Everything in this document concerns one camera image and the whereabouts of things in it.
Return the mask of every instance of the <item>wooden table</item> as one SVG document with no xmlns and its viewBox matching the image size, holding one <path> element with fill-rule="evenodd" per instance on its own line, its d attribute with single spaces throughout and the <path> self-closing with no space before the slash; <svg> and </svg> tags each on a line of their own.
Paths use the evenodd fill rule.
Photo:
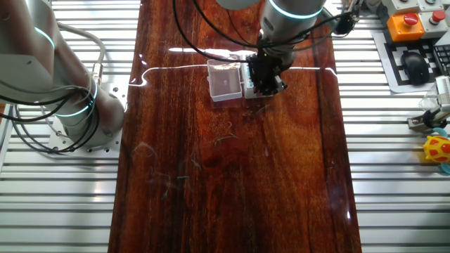
<svg viewBox="0 0 450 253">
<path fill-rule="evenodd" d="M 0 113 L 3 113 L 5 111 L 5 105 L 0 103 Z"/>
<path fill-rule="evenodd" d="M 199 48 L 242 50 L 177 3 Z M 224 9 L 199 3 L 237 38 Z M 252 43 L 260 10 L 232 12 Z M 330 39 L 297 54 L 283 93 L 214 104 L 171 1 L 142 1 L 138 31 L 109 252 L 361 252 Z"/>
</svg>

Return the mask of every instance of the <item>red emergency stop button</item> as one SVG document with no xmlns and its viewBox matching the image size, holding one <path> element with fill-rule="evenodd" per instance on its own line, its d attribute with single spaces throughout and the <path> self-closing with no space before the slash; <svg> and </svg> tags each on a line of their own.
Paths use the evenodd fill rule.
<svg viewBox="0 0 450 253">
<path fill-rule="evenodd" d="M 419 22 L 419 17 L 415 13 L 408 13 L 403 17 L 406 26 L 412 26 Z"/>
<path fill-rule="evenodd" d="M 431 16 L 430 22 L 433 25 L 437 25 L 439 22 L 443 21 L 445 19 L 445 12 L 438 10 L 433 11 L 433 16 Z"/>
</svg>

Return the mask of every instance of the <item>clear plastic box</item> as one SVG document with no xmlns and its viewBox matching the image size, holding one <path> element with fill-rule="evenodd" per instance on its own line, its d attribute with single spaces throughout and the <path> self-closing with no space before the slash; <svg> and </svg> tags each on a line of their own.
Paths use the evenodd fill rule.
<svg viewBox="0 0 450 253">
<path fill-rule="evenodd" d="M 210 95 L 214 102 L 242 98 L 240 63 L 208 60 Z"/>
</svg>

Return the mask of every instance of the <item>robotic arm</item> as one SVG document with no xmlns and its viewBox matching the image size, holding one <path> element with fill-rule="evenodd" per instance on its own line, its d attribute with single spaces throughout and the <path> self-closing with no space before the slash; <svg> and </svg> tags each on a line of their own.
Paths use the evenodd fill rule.
<svg viewBox="0 0 450 253">
<path fill-rule="evenodd" d="M 259 0 L 217 0 L 224 8 L 242 9 Z M 249 60 L 250 76 L 255 84 L 255 93 L 271 96 L 287 88 L 279 74 L 290 68 L 295 55 L 294 47 L 309 36 L 303 31 L 314 26 L 317 19 L 330 19 L 333 15 L 324 8 L 326 0 L 266 0 L 261 17 L 261 30 L 258 44 L 278 44 L 277 46 L 259 48 L 257 55 Z M 359 20 L 359 8 L 363 0 L 344 1 L 348 16 L 327 23 L 336 34 L 347 34 Z"/>
<path fill-rule="evenodd" d="M 247 8 L 258 1 L 217 0 L 228 9 Z M 362 1 L 345 0 L 344 10 L 351 15 L 337 22 L 324 8 L 326 0 L 266 0 L 258 45 L 273 46 L 261 46 L 251 56 L 257 58 L 249 63 L 255 93 L 270 96 L 284 90 L 287 85 L 279 74 L 294 62 L 295 44 L 309 36 L 318 18 L 330 19 L 327 25 L 338 34 L 349 32 Z M 61 36 L 47 0 L 0 1 L 0 103 L 34 105 L 83 89 L 87 96 L 77 94 L 60 102 L 62 105 L 55 102 L 46 107 L 57 110 L 55 116 L 64 126 L 64 134 L 74 142 L 88 129 L 91 136 L 84 143 L 103 145 L 122 128 L 124 110 L 114 95 L 101 88 L 101 68 L 99 62 L 91 75 L 83 66 Z M 96 127 L 88 124 L 88 118 L 96 119 Z"/>
<path fill-rule="evenodd" d="M 77 94 L 56 117 L 74 142 L 90 128 L 92 136 L 86 145 L 103 145 L 122 128 L 124 108 L 101 88 L 101 65 L 96 64 L 94 70 L 93 76 L 67 45 L 45 1 L 0 1 L 0 103 L 51 101 L 84 89 L 92 99 Z M 46 105 L 49 110 L 58 106 Z M 98 121 L 96 128 L 88 124 L 90 117 Z"/>
</svg>

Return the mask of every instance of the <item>black cord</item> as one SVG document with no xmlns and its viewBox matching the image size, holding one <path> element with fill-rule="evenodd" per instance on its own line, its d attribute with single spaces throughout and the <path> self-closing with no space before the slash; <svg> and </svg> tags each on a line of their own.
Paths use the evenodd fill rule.
<svg viewBox="0 0 450 253">
<path fill-rule="evenodd" d="M 228 9 L 226 9 L 226 13 L 228 13 L 228 18 L 230 19 L 230 23 L 231 26 L 233 27 L 233 29 L 236 31 L 236 33 L 239 35 L 239 37 L 247 44 L 250 44 L 250 42 L 248 42 L 246 39 L 244 39 L 244 37 L 242 37 L 242 35 L 240 35 L 240 32 L 238 31 L 238 28 L 236 28 L 236 26 L 234 25 L 233 19 L 231 19 L 231 14 L 230 11 Z"/>
<path fill-rule="evenodd" d="M 63 100 L 63 102 L 61 102 L 55 108 L 55 110 L 52 110 L 49 114 L 42 115 L 40 117 L 35 117 L 35 118 L 32 118 L 32 119 L 21 119 L 21 118 L 18 118 L 18 117 L 11 117 L 9 115 L 5 115 L 5 114 L 2 114 L 2 113 L 0 113 L 0 117 L 2 117 L 4 119 L 9 119 L 9 120 L 12 120 L 12 121 L 16 121 L 16 122 L 36 122 L 36 121 L 41 120 L 41 119 L 46 119 L 46 118 L 56 114 L 64 106 L 64 104 L 66 104 L 71 99 L 71 97 L 73 97 L 75 94 L 76 93 L 73 93 L 71 96 L 68 96 L 67 98 L 65 98 Z"/>
<path fill-rule="evenodd" d="M 199 12 L 200 15 L 203 17 L 203 19 L 206 21 L 206 23 L 208 23 L 208 25 L 209 25 L 212 29 L 214 29 L 217 33 L 219 33 L 221 36 L 225 37 L 225 38 L 228 39 L 229 41 L 232 41 L 232 42 L 234 42 L 234 43 L 236 43 L 236 44 L 238 44 L 238 45 L 241 45 L 241 46 L 247 46 L 247 47 L 250 47 L 250 48 L 258 48 L 258 49 L 260 49 L 260 48 L 272 48 L 272 47 L 275 47 L 275 46 L 281 46 L 281 45 L 285 45 L 285 44 L 292 43 L 293 40 L 296 40 L 296 39 L 298 39 L 298 38 L 303 37 L 304 35 L 310 33 L 312 30 L 314 30 L 314 29 L 316 29 L 316 28 L 318 28 L 318 27 L 320 27 L 320 26 L 322 26 L 322 25 L 325 25 L 327 22 L 330 22 L 331 20 L 335 20 L 335 19 L 341 18 L 341 17 L 343 17 L 343 16 L 349 15 L 349 13 L 341 13 L 341 14 L 336 15 L 336 16 L 333 16 L 333 17 L 331 17 L 331 18 L 327 18 L 327 19 L 323 20 L 322 22 L 320 22 L 319 24 L 314 25 L 314 26 L 310 27 L 310 28 L 307 29 L 307 30 L 301 31 L 299 34 L 295 35 L 295 36 L 294 36 L 293 38 L 291 38 L 291 39 L 286 39 L 285 41 L 278 42 L 278 43 L 265 43 L 265 44 L 261 44 L 261 45 L 256 46 L 256 45 L 252 45 L 252 44 L 245 44 L 245 43 L 242 43 L 242 42 L 240 42 L 240 41 L 237 41 L 237 40 L 232 39 L 232 38 L 228 37 L 227 35 L 225 35 L 223 32 L 221 32 L 217 27 L 215 27 L 215 26 L 207 19 L 206 15 L 202 12 L 201 8 L 199 7 L 197 1 L 196 1 L 196 0 L 193 0 L 193 3 L 195 4 L 195 7 L 197 8 L 198 12 Z M 177 29 L 178 29 L 180 35 L 183 37 L 183 40 L 184 40 L 184 41 L 185 41 L 192 49 L 194 49 L 197 53 L 199 53 L 200 55 L 205 56 L 205 57 L 208 57 L 208 58 L 211 58 L 211 59 L 214 59 L 214 60 L 220 60 L 220 61 L 223 61 L 223 62 L 227 62 L 227 63 L 251 63 L 252 61 L 258 60 L 258 58 L 255 58 L 254 60 L 232 60 L 232 59 L 228 59 L 228 58 L 220 58 L 220 57 L 216 57 L 216 56 L 214 56 L 214 55 L 211 55 L 211 54 L 208 54 L 208 53 L 205 53 L 205 52 L 201 51 L 200 49 L 198 49 L 197 47 L 195 47 L 195 46 L 188 40 L 187 36 L 184 34 L 184 32 L 183 32 L 183 30 L 182 30 L 182 28 L 181 28 L 181 25 L 180 25 L 180 22 L 179 22 L 179 19 L 178 19 L 178 14 L 177 14 L 177 11 L 176 11 L 176 0 L 172 0 L 172 10 L 173 10 L 174 17 L 175 17 L 176 27 L 177 27 Z"/>
<path fill-rule="evenodd" d="M 94 106 L 94 108 L 92 108 L 91 110 L 95 110 L 94 114 L 91 114 L 90 116 L 90 120 L 88 122 L 88 125 L 86 126 L 86 130 L 83 132 L 83 134 L 81 135 L 80 138 L 78 138 L 72 145 L 68 146 L 67 148 L 64 148 L 62 150 L 54 150 L 53 148 L 49 148 L 45 145 L 43 145 L 42 143 L 40 143 L 39 141 L 37 141 L 35 138 L 33 138 L 30 133 L 28 132 L 28 130 L 25 128 L 25 125 L 22 122 L 19 122 L 19 124 L 21 125 L 23 131 L 25 132 L 25 134 L 27 135 L 28 138 L 30 138 L 32 141 L 34 141 L 37 145 L 43 147 L 44 149 L 39 149 L 34 147 L 31 143 L 27 142 L 25 140 L 25 138 L 20 134 L 17 124 L 12 121 L 13 123 L 13 127 L 15 132 L 17 133 L 18 137 L 26 144 L 28 145 L 31 149 L 36 150 L 38 152 L 44 152 L 44 153 L 53 153 L 53 154 L 59 154 L 61 155 L 62 153 L 68 153 L 68 152 L 73 152 L 79 148 L 81 148 L 83 145 L 85 145 L 88 141 L 90 141 L 92 139 L 92 137 L 94 136 L 94 134 L 97 132 L 98 126 L 100 124 L 100 115 L 98 113 L 98 108 Z M 18 117 L 20 117 L 19 111 L 17 109 L 17 107 L 15 106 L 15 111 L 18 115 Z M 94 130 L 92 131 L 92 133 L 88 136 L 88 138 L 81 144 L 79 144 L 77 147 L 75 147 L 78 143 L 80 143 L 88 134 L 89 130 L 91 129 L 91 125 L 93 122 L 93 118 L 95 117 L 95 114 L 97 115 L 97 121 L 96 121 L 96 125 L 94 127 Z"/>
<path fill-rule="evenodd" d="M 175 17 L 175 23 L 176 23 L 176 27 L 178 28 L 178 31 L 180 33 L 180 35 L 183 37 L 184 41 L 193 49 L 195 50 L 197 53 L 199 53 L 202 56 L 214 59 L 214 60 L 220 60 L 226 63 L 250 63 L 250 60 L 233 60 L 233 59 L 228 59 L 228 58 L 221 58 L 221 57 L 216 57 L 214 55 L 210 55 L 208 53 L 205 53 L 203 51 L 201 51 L 200 49 L 198 49 L 197 47 L 195 47 L 190 41 L 189 39 L 186 37 L 186 35 L 184 34 L 180 22 L 178 20 L 178 14 L 176 13 L 176 0 L 172 0 L 172 10 L 174 13 L 174 17 Z"/>
<path fill-rule="evenodd" d="M 327 18 L 327 19 L 323 20 L 322 22 L 320 22 L 319 24 L 314 25 L 314 26 L 310 27 L 310 28 L 307 29 L 307 30 L 301 31 L 299 34 L 295 35 L 293 38 L 286 39 L 285 41 L 282 41 L 282 42 L 279 42 L 279 43 L 265 43 L 265 44 L 262 44 L 262 45 L 254 45 L 254 44 L 245 44 L 245 43 L 242 43 L 242 42 L 237 41 L 237 40 L 235 40 L 235 39 L 233 39 L 233 38 L 230 38 L 229 36 L 227 36 L 226 34 L 224 34 L 222 31 L 219 30 L 219 28 L 217 28 L 214 24 L 212 24 L 212 22 L 211 22 L 210 20 L 208 20 L 208 18 L 207 18 L 206 15 L 203 13 L 203 11 L 202 11 L 202 9 L 200 8 L 200 6 L 198 5 L 197 0 L 192 0 L 192 2 L 194 3 L 195 8 L 196 8 L 197 11 L 199 12 L 199 14 L 202 16 L 203 20 L 204 20 L 204 21 L 205 21 L 205 22 L 206 22 L 206 23 L 207 23 L 214 31 L 216 31 L 218 34 L 220 34 L 221 36 L 223 36 L 225 39 L 228 39 L 229 41 L 231 41 L 231 42 L 233 42 L 233 43 L 235 43 L 235 44 L 237 44 L 237 45 L 246 46 L 246 47 L 250 47 L 250 48 L 272 48 L 272 47 L 275 47 L 275 46 L 282 46 L 282 45 L 285 45 L 285 44 L 292 43 L 292 40 L 296 40 L 296 39 L 298 39 L 298 38 L 303 37 L 304 35 L 308 34 L 308 33 L 311 32 L 312 30 L 314 30 L 314 29 L 316 29 L 316 28 L 318 28 L 318 27 L 320 27 L 320 26 L 322 26 L 322 25 L 325 25 L 327 22 L 330 22 L 331 20 L 335 20 L 335 19 L 338 19 L 338 18 L 341 18 L 341 17 L 344 17 L 344 16 L 346 16 L 346 15 L 351 14 L 350 12 L 348 12 L 348 13 L 341 13 L 341 14 L 335 15 L 335 16 L 333 16 L 333 17 L 331 17 L 331 18 Z"/>
<path fill-rule="evenodd" d="M 238 40 L 235 40 L 231 37 L 229 37 L 228 35 L 224 34 L 221 30 L 219 30 L 219 28 L 217 28 L 214 24 L 211 23 L 211 21 L 206 17 L 206 15 L 203 13 L 202 9 L 200 8 L 200 6 L 198 5 L 197 0 L 192 0 L 192 2 L 195 5 L 195 8 L 197 9 L 197 11 L 199 12 L 199 14 L 202 16 L 203 20 L 214 30 L 216 31 L 218 34 L 220 34 L 222 37 L 224 37 L 225 39 L 228 39 L 229 41 L 237 44 L 237 45 L 241 45 L 241 46 L 247 46 L 250 48 L 259 48 L 258 45 L 254 45 L 254 44 L 250 44 L 250 43 L 243 43 L 240 42 Z"/>
<path fill-rule="evenodd" d="M 8 98 L 8 97 L 2 96 L 2 95 L 0 95 L 0 99 L 4 100 L 4 101 L 7 101 L 9 103 L 20 104 L 20 105 L 51 105 L 51 104 L 57 103 L 57 102 L 59 102 L 61 100 L 64 100 L 67 97 L 73 97 L 77 93 L 77 91 L 78 90 L 75 90 L 75 92 L 69 93 L 68 95 L 65 95 L 65 96 L 63 96 L 61 98 L 57 98 L 55 100 L 50 100 L 50 101 L 40 102 L 40 103 L 33 103 L 33 102 L 16 100 L 16 99 Z"/>
</svg>

